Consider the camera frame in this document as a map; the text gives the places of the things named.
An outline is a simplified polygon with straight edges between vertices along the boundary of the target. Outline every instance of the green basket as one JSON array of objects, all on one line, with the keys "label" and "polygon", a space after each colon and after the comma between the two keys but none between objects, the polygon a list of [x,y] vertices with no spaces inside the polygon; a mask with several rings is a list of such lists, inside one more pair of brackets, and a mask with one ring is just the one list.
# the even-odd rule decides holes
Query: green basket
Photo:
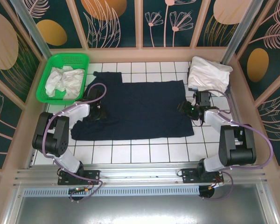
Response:
[{"label": "green basket", "polygon": [[[50,76],[52,67],[61,69],[63,66],[71,66],[73,69],[84,69],[84,78],[81,85],[80,95],[76,99],[63,99],[66,91],[55,90],[55,96],[49,97],[46,93],[46,82]],[[43,71],[41,81],[38,85],[36,91],[36,98],[43,103],[53,104],[53,105],[71,105],[76,100],[83,96],[84,86],[87,78],[87,69],[89,65],[89,57],[86,54],[79,53],[61,53],[55,54],[49,58],[45,70]]]}]

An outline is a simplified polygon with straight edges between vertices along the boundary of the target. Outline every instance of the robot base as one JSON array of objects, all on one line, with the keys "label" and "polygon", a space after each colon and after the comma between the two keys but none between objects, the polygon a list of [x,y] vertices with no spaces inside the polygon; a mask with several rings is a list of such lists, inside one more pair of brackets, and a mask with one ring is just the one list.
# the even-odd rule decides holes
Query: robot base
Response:
[{"label": "robot base", "polygon": [[[99,170],[84,170],[83,177],[88,179],[99,180]],[[98,182],[92,182],[93,185],[98,185]],[[58,185],[89,185],[88,181],[78,179],[67,172],[60,171],[58,177]]]}]

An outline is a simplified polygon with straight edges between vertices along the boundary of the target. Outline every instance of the orange circle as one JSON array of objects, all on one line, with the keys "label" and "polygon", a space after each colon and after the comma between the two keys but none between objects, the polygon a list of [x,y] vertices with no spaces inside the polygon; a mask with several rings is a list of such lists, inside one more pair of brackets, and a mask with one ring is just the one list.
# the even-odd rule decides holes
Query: orange circle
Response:
[{"label": "orange circle", "polygon": [[112,19],[112,8],[120,17],[125,12],[127,5],[126,0],[81,0],[81,2],[85,10],[98,20]]}]

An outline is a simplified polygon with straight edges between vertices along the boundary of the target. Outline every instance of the white cloth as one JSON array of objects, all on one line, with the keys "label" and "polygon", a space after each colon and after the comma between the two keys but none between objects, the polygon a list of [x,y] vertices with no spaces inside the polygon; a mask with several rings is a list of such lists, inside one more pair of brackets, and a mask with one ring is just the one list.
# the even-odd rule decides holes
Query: white cloth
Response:
[{"label": "white cloth", "polygon": [[225,92],[229,84],[229,74],[232,67],[210,62],[200,57],[193,57],[188,77],[188,87],[198,91],[219,90]]},{"label": "white cloth", "polygon": [[76,99],[81,91],[84,77],[83,69],[73,69],[70,66],[63,66],[62,69],[52,68],[45,88],[49,97],[55,96],[55,90],[66,91],[64,99]]}]

